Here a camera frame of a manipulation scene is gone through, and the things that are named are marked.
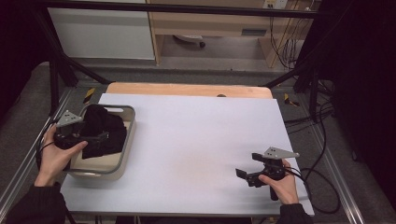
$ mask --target white cabinet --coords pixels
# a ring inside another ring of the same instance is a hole
[[[49,14],[69,57],[154,60],[147,12],[49,8]]]

